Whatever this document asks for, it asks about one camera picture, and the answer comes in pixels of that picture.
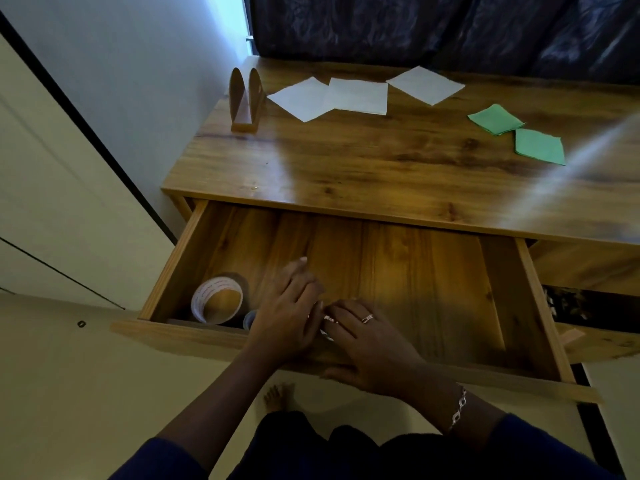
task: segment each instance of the desk top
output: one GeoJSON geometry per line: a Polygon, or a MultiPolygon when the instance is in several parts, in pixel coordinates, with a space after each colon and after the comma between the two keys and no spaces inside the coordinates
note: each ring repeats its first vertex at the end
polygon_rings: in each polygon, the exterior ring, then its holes
{"type": "MultiPolygon", "coordinates": [[[[251,57],[267,94],[315,76],[383,82],[405,69],[251,57]]],[[[389,86],[386,116],[302,123],[267,100],[256,134],[220,99],[164,181],[167,193],[556,241],[640,244],[640,88],[467,73],[429,106],[389,86]],[[566,166],[519,156],[467,115],[499,103],[562,137],[566,166]]]]}

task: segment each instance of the open drawer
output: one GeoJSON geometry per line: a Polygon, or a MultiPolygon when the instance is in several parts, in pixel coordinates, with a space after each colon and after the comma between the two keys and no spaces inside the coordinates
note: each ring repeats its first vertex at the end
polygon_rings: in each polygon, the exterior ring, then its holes
{"type": "MultiPolygon", "coordinates": [[[[323,282],[325,303],[375,302],[425,359],[461,383],[600,402],[575,384],[527,247],[511,237],[196,201],[140,317],[112,330],[181,355],[240,349],[244,330],[193,322],[194,291],[235,273],[246,288],[243,309],[258,308],[279,269],[300,256],[323,282]]],[[[331,363],[348,359],[319,336],[287,367],[314,373],[331,363]]]]}

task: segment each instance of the wooden napkin holder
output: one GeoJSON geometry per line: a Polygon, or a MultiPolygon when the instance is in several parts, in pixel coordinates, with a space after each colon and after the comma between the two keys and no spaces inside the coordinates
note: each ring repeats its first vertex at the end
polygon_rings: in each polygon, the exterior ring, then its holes
{"type": "Polygon", "coordinates": [[[231,71],[229,79],[229,109],[231,110],[231,131],[255,133],[258,131],[260,111],[264,104],[264,90],[258,71],[253,68],[249,73],[249,91],[245,89],[244,79],[237,67],[231,71]]]}

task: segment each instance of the hand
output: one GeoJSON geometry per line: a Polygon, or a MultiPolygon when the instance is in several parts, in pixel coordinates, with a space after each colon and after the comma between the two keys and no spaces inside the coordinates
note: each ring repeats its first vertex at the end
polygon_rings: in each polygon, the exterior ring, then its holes
{"type": "Polygon", "coordinates": [[[271,284],[253,321],[246,349],[259,349],[274,369],[304,351],[324,318],[324,287],[307,270],[307,258],[286,265],[271,284]]]}
{"type": "Polygon", "coordinates": [[[323,377],[375,394],[404,399],[418,380],[422,357],[385,316],[362,300],[340,300],[326,313],[324,331],[347,352],[354,367],[330,367],[323,377]],[[362,320],[373,318],[366,324],[362,320]]]}

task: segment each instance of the paper square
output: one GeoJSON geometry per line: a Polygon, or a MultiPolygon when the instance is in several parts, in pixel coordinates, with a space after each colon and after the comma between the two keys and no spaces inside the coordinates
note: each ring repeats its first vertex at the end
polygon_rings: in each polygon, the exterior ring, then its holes
{"type": "Polygon", "coordinates": [[[309,77],[267,98],[306,123],[332,109],[325,108],[323,105],[328,87],[315,77],[309,77]]]}
{"type": "Polygon", "coordinates": [[[393,87],[432,106],[465,87],[464,84],[454,82],[443,75],[420,66],[389,79],[387,82],[393,87]]]}
{"type": "Polygon", "coordinates": [[[370,114],[386,114],[387,92],[386,82],[332,77],[329,81],[329,89],[324,96],[324,109],[326,111],[343,109],[370,114]]]}
{"type": "Polygon", "coordinates": [[[513,131],[524,126],[521,120],[517,119],[500,104],[491,104],[487,109],[475,114],[469,114],[467,117],[494,136],[499,136],[507,133],[507,131],[513,131]]]}
{"type": "Polygon", "coordinates": [[[557,165],[565,164],[562,140],[540,131],[517,129],[516,153],[557,165]]]}

